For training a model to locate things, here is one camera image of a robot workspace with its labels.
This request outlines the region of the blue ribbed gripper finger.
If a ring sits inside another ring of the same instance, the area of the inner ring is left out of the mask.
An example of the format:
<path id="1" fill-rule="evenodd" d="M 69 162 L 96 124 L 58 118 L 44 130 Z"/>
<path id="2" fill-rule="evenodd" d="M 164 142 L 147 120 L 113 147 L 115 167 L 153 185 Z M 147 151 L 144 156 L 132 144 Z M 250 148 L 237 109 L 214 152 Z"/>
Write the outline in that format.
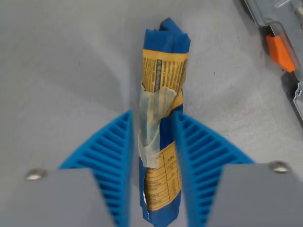
<path id="1" fill-rule="evenodd" d="M 132 113 L 93 134 L 56 170 L 25 173 L 0 211 L 3 227 L 126 227 Z"/>
<path id="2" fill-rule="evenodd" d="M 255 163 L 183 113 L 175 141 L 189 226 L 302 226 L 303 183 L 286 162 Z"/>

